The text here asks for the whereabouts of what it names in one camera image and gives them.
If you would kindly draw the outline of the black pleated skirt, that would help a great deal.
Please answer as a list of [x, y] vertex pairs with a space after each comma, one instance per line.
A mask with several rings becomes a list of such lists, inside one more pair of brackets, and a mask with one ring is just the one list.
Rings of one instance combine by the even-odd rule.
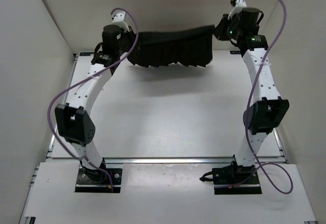
[[141, 67], [180, 63], [206, 67], [212, 60], [214, 25], [175, 32], [140, 32], [128, 60]]

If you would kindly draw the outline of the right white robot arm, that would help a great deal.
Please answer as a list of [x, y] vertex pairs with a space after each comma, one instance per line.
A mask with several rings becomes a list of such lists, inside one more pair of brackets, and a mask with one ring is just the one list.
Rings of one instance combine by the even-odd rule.
[[228, 171], [230, 181], [237, 184], [247, 177], [243, 167], [255, 164], [263, 141], [279, 126], [289, 109], [289, 101], [282, 99], [271, 73], [266, 37], [258, 33], [262, 18], [263, 13], [257, 8], [235, 7], [223, 15], [214, 31], [218, 40], [230, 41], [239, 49], [252, 84], [243, 113], [245, 135], [234, 156], [237, 166]]

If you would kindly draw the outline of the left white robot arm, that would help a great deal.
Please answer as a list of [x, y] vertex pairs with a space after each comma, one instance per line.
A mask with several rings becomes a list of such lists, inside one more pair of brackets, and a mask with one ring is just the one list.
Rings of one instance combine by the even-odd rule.
[[65, 104], [55, 107], [59, 135], [75, 149], [81, 166], [94, 182], [106, 178], [106, 169], [94, 143], [96, 128], [90, 117], [91, 110], [104, 85], [136, 42], [137, 34], [130, 26], [106, 25], [86, 77], [74, 86], [75, 92]]

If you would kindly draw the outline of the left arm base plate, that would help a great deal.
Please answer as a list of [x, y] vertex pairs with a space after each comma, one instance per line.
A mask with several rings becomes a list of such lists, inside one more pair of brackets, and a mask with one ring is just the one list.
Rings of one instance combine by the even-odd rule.
[[91, 176], [84, 168], [78, 169], [75, 192], [79, 193], [120, 193], [122, 183], [122, 168], [107, 168], [112, 184], [105, 173], [99, 176]]

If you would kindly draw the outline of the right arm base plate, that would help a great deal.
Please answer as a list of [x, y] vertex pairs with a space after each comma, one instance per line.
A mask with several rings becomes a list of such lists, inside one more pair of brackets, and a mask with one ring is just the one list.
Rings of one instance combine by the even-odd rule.
[[199, 178], [202, 182], [212, 182], [215, 195], [262, 194], [256, 168], [231, 164], [212, 168]]

